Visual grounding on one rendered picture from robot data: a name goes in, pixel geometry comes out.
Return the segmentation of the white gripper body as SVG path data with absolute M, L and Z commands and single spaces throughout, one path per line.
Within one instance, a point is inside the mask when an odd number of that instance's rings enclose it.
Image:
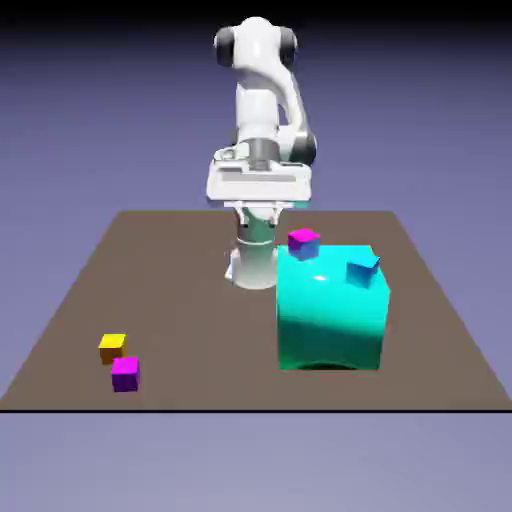
M 270 162 L 250 170 L 247 160 L 212 160 L 206 196 L 216 202 L 306 202 L 312 195 L 312 170 L 306 165 Z

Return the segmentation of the small magenta cube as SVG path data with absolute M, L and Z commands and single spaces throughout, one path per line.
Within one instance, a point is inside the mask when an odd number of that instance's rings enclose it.
M 296 259 L 305 261 L 319 254 L 320 235 L 309 228 L 288 233 L 288 251 Z
M 116 393 L 137 392 L 140 383 L 139 358 L 115 358 L 111 367 L 111 381 Z

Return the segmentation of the small blue cube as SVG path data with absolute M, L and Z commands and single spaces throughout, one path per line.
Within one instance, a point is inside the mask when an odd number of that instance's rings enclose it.
M 346 281 L 356 287 L 368 289 L 380 267 L 375 255 L 353 257 L 347 260 Z

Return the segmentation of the small yellow cube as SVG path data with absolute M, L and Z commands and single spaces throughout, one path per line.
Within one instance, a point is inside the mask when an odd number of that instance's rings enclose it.
M 105 333 L 98 345 L 103 364 L 110 365 L 116 358 L 121 358 L 125 348 L 125 333 Z

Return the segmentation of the large cyan box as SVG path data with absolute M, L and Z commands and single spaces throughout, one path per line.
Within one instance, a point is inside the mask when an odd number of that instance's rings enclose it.
M 300 261 L 278 247 L 276 320 L 282 370 L 377 370 L 390 302 L 379 267 L 368 289 L 346 281 L 347 260 L 375 255 L 370 245 L 322 245 Z

